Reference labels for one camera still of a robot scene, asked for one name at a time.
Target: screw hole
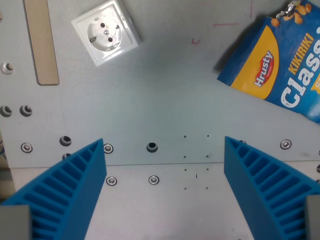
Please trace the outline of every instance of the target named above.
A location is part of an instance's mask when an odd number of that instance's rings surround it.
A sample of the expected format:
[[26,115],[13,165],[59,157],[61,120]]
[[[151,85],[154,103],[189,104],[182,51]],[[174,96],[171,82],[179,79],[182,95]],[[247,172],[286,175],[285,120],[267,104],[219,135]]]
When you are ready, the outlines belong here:
[[12,115],[12,110],[8,106],[1,106],[0,107],[0,114],[3,117],[8,118],[8,117],[10,117]]
[[68,136],[62,136],[59,140],[60,144],[64,147],[68,147],[71,145],[71,138]]
[[29,117],[32,114],[31,107],[29,107],[27,105],[21,106],[19,111],[20,111],[21,115],[24,116],[24,117]]
[[158,145],[155,144],[154,142],[150,142],[147,146],[146,146],[146,150],[149,153],[155,153],[158,150]]
[[10,75],[13,73],[14,67],[8,62],[4,62],[1,64],[1,71],[6,75]]
[[62,160],[65,160],[67,157],[69,157],[71,154],[70,153],[65,153],[62,156]]

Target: electrical socket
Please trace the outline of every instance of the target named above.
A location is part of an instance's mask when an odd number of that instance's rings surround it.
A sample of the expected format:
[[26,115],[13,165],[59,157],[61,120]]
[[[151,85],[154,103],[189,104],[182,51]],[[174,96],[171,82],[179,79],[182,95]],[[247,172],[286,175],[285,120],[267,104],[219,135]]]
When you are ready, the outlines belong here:
[[141,42],[121,0],[109,0],[72,21],[94,64],[126,53]]

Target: snack bag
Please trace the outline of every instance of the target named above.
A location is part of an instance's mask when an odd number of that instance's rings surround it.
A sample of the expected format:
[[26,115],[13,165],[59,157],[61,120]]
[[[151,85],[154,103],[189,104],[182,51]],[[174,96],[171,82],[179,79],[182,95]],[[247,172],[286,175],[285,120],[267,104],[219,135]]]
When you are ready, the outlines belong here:
[[320,124],[320,8],[292,1],[276,18],[265,18],[218,80]]

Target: gray metal surface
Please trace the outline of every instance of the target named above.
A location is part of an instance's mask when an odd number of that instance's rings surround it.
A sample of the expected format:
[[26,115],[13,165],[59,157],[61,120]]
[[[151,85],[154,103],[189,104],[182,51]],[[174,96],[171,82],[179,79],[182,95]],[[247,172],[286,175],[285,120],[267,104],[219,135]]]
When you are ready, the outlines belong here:
[[[316,180],[320,161],[288,164]],[[15,188],[44,168],[15,168]],[[222,163],[107,166],[86,240],[253,240]],[[160,178],[157,185],[148,181]]]
[[[39,86],[23,1],[0,1],[0,62],[14,68],[0,74],[0,103],[12,110],[0,116],[11,168],[50,167],[98,138],[114,147],[108,165],[223,162],[224,136],[283,161],[320,159],[317,124],[224,85],[213,70],[257,15],[283,1],[125,0],[142,44],[96,68],[71,20],[103,2],[48,1],[60,84]],[[23,105],[31,116],[19,113]],[[61,146],[62,136],[72,144]],[[146,151],[151,142],[155,153]]]

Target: wooden strip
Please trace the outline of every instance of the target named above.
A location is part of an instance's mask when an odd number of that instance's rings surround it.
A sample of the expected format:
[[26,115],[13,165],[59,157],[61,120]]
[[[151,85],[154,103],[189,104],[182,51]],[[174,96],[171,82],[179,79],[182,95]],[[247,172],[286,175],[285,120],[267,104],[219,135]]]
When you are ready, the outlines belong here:
[[58,85],[59,76],[47,0],[24,0],[39,85]]

